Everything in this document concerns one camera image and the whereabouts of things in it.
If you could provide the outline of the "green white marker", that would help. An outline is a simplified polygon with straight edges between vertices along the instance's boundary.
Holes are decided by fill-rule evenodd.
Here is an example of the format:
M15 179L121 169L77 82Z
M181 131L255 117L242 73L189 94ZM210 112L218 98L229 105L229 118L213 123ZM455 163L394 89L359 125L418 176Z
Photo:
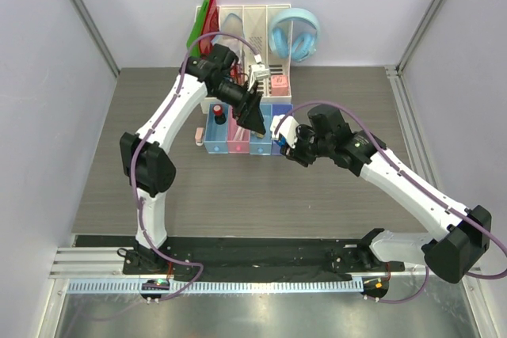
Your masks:
M239 127L234 136L236 141L242 141L247 134L247 130L245 128Z

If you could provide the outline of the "pink drawer bin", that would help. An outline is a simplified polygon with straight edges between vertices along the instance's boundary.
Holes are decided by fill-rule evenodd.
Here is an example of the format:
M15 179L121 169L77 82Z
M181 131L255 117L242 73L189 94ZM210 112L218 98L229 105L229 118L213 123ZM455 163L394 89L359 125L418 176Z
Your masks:
M240 126L233 117L232 107L229 107L227 115L227 148L230 154L248 154L250 152L250 131L247 130L242 141L236 141L234 136Z

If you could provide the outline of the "red black stamp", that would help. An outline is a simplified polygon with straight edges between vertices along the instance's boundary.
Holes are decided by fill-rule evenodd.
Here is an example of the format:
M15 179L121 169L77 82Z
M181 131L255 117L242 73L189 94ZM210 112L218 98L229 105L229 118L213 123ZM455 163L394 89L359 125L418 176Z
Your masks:
M215 104L212 108L212 112L216 124L223 125L227 122L227 117L224 113L223 106L221 104Z

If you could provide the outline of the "purple drawer bin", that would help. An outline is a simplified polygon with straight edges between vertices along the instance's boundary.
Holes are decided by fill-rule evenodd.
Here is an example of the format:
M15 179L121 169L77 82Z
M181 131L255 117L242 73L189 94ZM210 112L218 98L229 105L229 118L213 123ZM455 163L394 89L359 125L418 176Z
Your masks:
M273 117L276 116L276 115L282 115L282 114L286 115L291 110L292 110L292 105L291 104L274 104L273 105ZM279 148L279 146L277 145L277 143L273 141L273 143L272 143L272 154L280 155L278 148ZM286 149L285 155L287 154L287 152L290 152L292 149L293 148L291 148L291 147L288 146L287 149Z

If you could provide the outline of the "light blue drawer bin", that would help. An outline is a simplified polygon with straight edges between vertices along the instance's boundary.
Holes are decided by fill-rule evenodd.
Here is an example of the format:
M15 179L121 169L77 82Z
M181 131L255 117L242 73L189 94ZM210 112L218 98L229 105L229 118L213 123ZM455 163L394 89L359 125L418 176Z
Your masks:
M218 125L214 121L212 108L215 104L223 106L224 113L227 117L229 106L223 103L211 103L208 108L208 117L205 127L204 146L209 154L228 154L227 148L227 122Z

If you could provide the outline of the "pink stapler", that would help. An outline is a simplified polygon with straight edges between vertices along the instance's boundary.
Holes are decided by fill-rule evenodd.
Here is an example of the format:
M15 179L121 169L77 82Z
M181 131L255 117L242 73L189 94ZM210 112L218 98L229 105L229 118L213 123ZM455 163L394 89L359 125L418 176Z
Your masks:
M198 127L196 129L196 133L195 133L195 144L197 146L203 146L204 145L204 135L205 135L205 130L203 127Z

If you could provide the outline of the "green red folder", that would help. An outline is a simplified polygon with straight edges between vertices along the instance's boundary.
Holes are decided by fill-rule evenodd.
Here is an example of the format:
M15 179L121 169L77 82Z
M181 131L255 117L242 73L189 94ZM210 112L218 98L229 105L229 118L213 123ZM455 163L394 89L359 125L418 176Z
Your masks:
M203 0L194 21L193 28L187 39L187 48L200 36L219 31L219 7L216 0ZM200 40L195 44L190 51L190 55L194 57L201 57L208 55L212 49L213 36L209 36Z

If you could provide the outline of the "blue grey glue stick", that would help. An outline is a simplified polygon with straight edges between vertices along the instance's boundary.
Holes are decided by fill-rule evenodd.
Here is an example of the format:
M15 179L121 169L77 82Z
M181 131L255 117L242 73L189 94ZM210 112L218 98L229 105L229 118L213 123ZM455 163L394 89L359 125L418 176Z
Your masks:
M279 146L279 148L278 148L279 154L285 155L286 149L288 147L288 144L287 144L285 138L281 138L281 140L277 141L276 143Z

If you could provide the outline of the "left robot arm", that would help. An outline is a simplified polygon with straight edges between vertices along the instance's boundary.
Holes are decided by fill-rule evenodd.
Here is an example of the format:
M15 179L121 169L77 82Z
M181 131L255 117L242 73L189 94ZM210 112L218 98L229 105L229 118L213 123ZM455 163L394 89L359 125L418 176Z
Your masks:
M169 152L181 127L206 97L215 97L232 108L238 126L265 135L258 82L270 75L261 54L253 51L254 63L244 85L231 77L238 56L227 46L215 44L205 57L186 56L175 83L153 116L134 134L120 138L124 174L132 187L138 227L133 250L125 263L158 274L166 270L169 255L163 246L166 194L177 170Z

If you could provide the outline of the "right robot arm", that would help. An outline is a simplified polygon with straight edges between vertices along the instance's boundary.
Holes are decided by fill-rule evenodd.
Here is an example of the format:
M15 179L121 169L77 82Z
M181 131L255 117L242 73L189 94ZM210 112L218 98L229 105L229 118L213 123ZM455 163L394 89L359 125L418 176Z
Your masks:
M484 207L469 208L438 191L374 135L352 131L338 108L320 104L307 117L309 124L298 123L290 113L273 118L270 132L283 156L304 167L329 158L385 192L425 227L423 234L371 231L357 252L362 268L420 264L458 283L488 250L491 215Z

